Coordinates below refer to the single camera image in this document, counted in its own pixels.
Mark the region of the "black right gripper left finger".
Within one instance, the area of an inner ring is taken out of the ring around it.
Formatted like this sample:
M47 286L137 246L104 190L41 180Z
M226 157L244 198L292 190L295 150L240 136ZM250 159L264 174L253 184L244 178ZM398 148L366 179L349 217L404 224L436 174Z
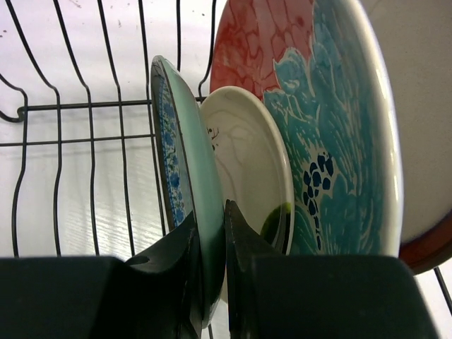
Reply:
M154 245L111 256L1 260L2 338L199 338L193 214Z

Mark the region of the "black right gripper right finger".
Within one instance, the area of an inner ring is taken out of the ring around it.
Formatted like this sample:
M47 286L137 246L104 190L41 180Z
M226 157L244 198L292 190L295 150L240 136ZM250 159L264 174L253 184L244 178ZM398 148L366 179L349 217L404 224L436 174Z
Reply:
M285 256L225 205L232 338L436 338L409 268L392 256Z

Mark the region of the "blue patterned teal plate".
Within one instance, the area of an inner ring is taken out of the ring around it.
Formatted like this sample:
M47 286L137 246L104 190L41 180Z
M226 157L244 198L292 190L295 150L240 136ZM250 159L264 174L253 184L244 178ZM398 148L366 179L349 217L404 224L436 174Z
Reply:
M192 215L198 226L206 328L225 274L224 200L200 107L181 74L157 55L151 64L153 123L170 229Z

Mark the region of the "cream plate with black sprig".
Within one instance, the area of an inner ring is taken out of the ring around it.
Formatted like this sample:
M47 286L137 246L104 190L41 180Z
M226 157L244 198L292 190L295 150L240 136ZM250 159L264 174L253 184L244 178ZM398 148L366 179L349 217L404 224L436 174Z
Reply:
M214 90L201 116L215 153L224 198L277 252L292 246L295 193L280 131L265 105L237 86Z

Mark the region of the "black wire dish rack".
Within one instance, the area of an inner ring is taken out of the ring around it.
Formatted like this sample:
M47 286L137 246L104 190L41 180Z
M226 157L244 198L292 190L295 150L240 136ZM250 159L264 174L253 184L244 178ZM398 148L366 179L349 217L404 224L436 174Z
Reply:
M151 63L204 101L227 2L1 2L1 260L127 261L170 233ZM413 274L451 303L451 257ZM200 338L232 338L221 296Z

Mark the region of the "red and teal floral plate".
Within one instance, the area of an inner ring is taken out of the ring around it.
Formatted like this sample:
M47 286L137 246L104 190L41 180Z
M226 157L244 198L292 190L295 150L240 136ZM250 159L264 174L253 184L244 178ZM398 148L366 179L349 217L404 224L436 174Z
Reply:
M293 254L397 256L403 171L386 65L359 1L228 1L210 89L248 90L284 140Z

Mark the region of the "dark red rimmed cream plate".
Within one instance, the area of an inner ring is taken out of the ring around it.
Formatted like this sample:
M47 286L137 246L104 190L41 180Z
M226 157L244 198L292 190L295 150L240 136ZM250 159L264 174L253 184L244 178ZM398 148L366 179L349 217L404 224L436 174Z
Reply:
M389 96L402 177L399 257L420 274L451 257L451 2L361 1L371 73Z

